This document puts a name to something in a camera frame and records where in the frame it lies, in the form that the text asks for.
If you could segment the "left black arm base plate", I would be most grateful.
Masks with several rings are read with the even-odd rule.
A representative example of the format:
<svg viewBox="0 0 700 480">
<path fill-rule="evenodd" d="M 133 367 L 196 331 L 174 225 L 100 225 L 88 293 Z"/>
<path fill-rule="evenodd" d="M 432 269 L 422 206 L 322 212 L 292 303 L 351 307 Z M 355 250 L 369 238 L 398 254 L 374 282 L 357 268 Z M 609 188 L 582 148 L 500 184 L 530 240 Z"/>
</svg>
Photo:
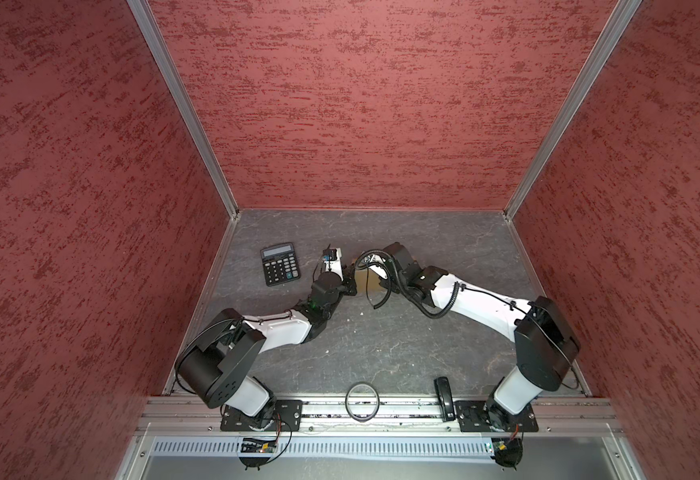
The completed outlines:
<svg viewBox="0 0 700 480">
<path fill-rule="evenodd" d="M 222 432 L 276 432 L 278 428 L 296 432 L 300 428 L 304 402 L 301 400 L 274 400 L 256 416 L 225 405 L 221 409 Z"/>
</svg>

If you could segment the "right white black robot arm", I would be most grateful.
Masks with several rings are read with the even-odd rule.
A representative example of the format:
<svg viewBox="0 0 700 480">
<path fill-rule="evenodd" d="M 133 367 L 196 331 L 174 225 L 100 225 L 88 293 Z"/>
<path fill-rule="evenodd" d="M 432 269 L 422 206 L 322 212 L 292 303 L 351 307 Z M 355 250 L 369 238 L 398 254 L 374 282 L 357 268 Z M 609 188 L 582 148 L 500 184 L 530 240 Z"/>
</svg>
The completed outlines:
<svg viewBox="0 0 700 480">
<path fill-rule="evenodd" d="M 564 386 L 580 352 L 580 342 L 558 306 L 549 298 L 510 297 L 435 266 L 422 267 L 400 243 L 368 250 L 355 262 L 372 270 L 387 295 L 398 294 L 430 319 L 462 315 L 509 340 L 516 365 L 494 388 L 483 407 L 484 422 L 507 431 L 531 413 L 543 392 Z"/>
</svg>

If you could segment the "brown cardboard box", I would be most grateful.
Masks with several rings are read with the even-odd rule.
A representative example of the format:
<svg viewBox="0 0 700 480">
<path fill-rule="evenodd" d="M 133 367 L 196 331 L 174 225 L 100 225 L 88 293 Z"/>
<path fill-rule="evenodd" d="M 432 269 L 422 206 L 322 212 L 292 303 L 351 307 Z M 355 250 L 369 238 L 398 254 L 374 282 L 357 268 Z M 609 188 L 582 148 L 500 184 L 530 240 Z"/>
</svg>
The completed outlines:
<svg viewBox="0 0 700 480">
<path fill-rule="evenodd" d="M 381 284 L 382 278 L 372 269 L 356 269 L 355 281 L 360 295 L 368 293 L 371 297 L 382 297 L 387 288 Z"/>
</svg>

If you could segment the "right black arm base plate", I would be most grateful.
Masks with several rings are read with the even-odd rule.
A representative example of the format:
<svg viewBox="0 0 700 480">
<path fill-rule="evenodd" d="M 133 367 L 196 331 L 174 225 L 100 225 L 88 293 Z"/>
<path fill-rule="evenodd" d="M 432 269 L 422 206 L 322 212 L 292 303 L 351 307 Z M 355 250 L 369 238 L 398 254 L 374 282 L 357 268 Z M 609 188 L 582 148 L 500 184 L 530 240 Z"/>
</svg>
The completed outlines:
<svg viewBox="0 0 700 480">
<path fill-rule="evenodd" d="M 462 433 L 536 433 L 539 426 L 531 404 L 518 414 L 505 411 L 495 402 L 456 401 L 455 413 Z"/>
</svg>

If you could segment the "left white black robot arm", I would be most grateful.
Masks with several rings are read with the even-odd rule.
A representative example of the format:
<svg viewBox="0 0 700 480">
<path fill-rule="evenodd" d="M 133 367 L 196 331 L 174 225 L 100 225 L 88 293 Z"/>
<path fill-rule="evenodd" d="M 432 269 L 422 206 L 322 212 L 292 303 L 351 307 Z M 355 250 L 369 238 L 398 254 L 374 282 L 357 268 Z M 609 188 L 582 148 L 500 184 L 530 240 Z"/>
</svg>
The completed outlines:
<svg viewBox="0 0 700 480">
<path fill-rule="evenodd" d="M 245 316 L 225 309 L 178 355 L 175 375 L 210 409 L 227 406 L 251 419 L 268 420 L 275 396 L 249 375 L 258 355 L 314 340 L 342 298 L 356 294 L 353 274 L 324 272 L 308 298 L 283 313 Z"/>
</svg>

